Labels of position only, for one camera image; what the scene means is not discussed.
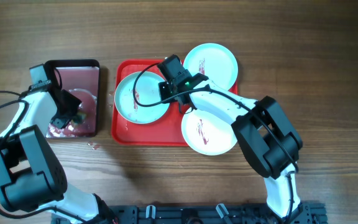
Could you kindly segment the mint plate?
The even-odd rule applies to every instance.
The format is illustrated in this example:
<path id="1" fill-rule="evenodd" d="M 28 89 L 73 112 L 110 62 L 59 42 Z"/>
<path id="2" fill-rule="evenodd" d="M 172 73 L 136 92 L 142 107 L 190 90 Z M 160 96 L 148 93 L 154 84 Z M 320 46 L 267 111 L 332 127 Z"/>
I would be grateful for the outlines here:
<path id="1" fill-rule="evenodd" d="M 193 48 L 185 57 L 183 66 L 192 75 L 206 75 L 225 90 L 231 89 L 235 84 L 239 70 L 234 54 L 215 43 L 201 44 Z"/>
<path id="2" fill-rule="evenodd" d="M 237 144 L 229 124 L 209 112 L 192 108 L 183 115 L 181 132 L 192 150 L 207 156 L 224 154 Z"/>
<path id="3" fill-rule="evenodd" d="M 139 73 L 134 72 L 119 82 L 114 95 L 114 103 L 118 113 L 125 120 L 135 124 L 148 124 L 160 119 L 167 112 L 169 104 L 143 107 L 136 103 L 135 99 L 145 105 L 160 101 L 158 84 L 163 82 L 163 78 L 156 73 L 144 72 L 133 91 L 134 82 Z"/>

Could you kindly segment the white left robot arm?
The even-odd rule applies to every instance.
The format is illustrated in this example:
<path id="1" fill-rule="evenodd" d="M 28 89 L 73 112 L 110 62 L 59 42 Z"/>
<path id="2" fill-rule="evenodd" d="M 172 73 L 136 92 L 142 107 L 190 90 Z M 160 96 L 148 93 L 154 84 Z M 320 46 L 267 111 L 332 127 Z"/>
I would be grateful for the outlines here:
<path id="1" fill-rule="evenodd" d="M 19 109 L 0 134 L 0 215 L 24 219 L 52 212 L 71 223 L 110 223 L 114 214 L 95 194 L 68 184 L 47 142 L 48 125 L 66 126 L 81 101 L 66 90 L 28 90 L 15 100 Z"/>

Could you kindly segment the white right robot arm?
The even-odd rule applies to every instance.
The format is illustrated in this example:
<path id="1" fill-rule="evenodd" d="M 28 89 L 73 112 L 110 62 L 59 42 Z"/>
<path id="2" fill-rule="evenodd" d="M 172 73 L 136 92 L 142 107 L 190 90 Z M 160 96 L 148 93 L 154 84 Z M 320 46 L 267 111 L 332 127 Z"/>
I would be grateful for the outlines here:
<path id="1" fill-rule="evenodd" d="M 265 179 L 268 207 L 283 221 L 291 222 L 300 204 L 295 174 L 303 143 L 276 100 L 269 96 L 262 100 L 243 98 L 200 73 L 165 73 L 163 77 L 164 103 L 190 104 L 231 126 L 246 161 Z"/>

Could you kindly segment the green cleaning sponge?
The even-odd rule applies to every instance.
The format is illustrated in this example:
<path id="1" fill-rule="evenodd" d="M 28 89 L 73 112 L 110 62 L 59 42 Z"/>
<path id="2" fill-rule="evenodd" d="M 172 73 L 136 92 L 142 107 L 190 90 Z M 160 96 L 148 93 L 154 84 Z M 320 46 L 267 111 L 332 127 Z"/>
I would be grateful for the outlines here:
<path id="1" fill-rule="evenodd" d="M 76 115 L 74 115 L 71 122 L 73 124 L 83 124 L 86 117 L 87 117 L 87 114 L 85 112 L 79 111 L 79 112 L 77 112 Z"/>

